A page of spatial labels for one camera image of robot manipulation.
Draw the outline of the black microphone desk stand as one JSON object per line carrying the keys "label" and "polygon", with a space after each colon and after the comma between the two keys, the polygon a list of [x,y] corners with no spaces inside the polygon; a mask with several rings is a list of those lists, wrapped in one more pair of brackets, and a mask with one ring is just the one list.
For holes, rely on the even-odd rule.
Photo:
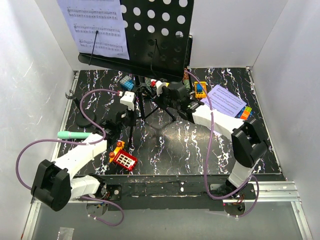
{"label": "black microphone desk stand", "polygon": [[[79,113],[77,113],[75,115],[75,123],[77,124],[78,127],[80,128],[87,128],[87,127],[90,127],[92,125],[92,123],[86,119],[83,115],[83,113],[80,111],[80,100],[75,96],[75,93],[74,91],[72,91],[71,89],[69,90],[69,93],[65,93],[65,97],[68,99],[68,100],[72,100],[73,103],[75,104],[75,106],[78,108],[79,110]],[[84,113],[88,116],[88,118],[95,122],[97,117],[96,117],[96,114],[92,111],[92,110],[89,110],[89,109],[85,109],[84,110]]]}

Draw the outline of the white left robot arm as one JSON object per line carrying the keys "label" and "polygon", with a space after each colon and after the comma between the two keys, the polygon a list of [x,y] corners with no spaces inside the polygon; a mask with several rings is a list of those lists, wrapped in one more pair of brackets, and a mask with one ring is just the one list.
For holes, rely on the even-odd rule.
{"label": "white left robot arm", "polygon": [[96,175],[76,177],[77,172],[97,155],[113,144],[115,149],[109,153],[109,162],[132,171],[138,160],[124,150],[125,142],[119,141],[124,127],[133,127],[136,123],[135,110],[124,104],[116,105],[110,119],[102,126],[106,130],[105,139],[99,133],[90,133],[84,145],[78,145],[54,161],[43,160],[37,168],[31,187],[31,195],[54,211],[61,210],[71,199],[83,196],[101,200],[108,194],[107,184]]}

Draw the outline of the black music stand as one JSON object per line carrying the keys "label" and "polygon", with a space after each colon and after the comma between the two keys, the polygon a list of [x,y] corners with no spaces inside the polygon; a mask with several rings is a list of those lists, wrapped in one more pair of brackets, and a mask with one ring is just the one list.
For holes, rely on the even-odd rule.
{"label": "black music stand", "polygon": [[[139,16],[126,13],[124,17],[128,23],[125,33],[130,58],[125,60],[80,53],[78,60],[87,65],[131,73],[134,88],[130,92],[136,95],[135,104],[143,101],[143,93],[147,89],[145,78],[183,83],[194,3],[189,0],[185,6],[181,6],[177,1],[166,4],[158,0],[126,0],[124,5],[141,10]],[[155,93],[147,91],[146,96],[154,101]],[[170,108],[157,106],[165,111]],[[106,138],[103,124],[97,125],[96,131],[102,140]]]}

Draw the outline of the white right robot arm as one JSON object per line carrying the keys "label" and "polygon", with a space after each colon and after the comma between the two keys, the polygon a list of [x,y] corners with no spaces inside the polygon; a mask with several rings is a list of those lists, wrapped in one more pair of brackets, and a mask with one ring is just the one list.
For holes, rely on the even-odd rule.
{"label": "white right robot arm", "polygon": [[243,195],[256,163],[268,150],[262,124],[254,117],[243,120],[211,109],[191,98],[182,82],[152,80],[150,86],[158,105],[175,109],[182,119],[214,130],[232,142],[235,164],[225,181],[225,190],[232,199]]}

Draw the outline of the sheet music page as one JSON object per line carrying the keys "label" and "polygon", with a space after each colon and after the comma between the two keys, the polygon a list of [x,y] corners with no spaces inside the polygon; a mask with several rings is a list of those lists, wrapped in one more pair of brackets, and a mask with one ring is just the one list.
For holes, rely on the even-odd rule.
{"label": "sheet music page", "polygon": [[58,0],[78,52],[129,60],[119,0]]}
{"label": "sheet music page", "polygon": [[216,85],[208,92],[213,110],[217,110],[230,117],[236,117],[238,113],[247,105],[226,88]]}

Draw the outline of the mint green toy microphone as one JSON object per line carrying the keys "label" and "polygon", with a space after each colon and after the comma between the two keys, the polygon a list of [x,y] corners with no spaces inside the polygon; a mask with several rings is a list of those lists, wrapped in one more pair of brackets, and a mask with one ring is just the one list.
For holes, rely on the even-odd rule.
{"label": "mint green toy microphone", "polygon": [[90,132],[59,131],[57,138],[60,140],[84,140],[90,135]]}

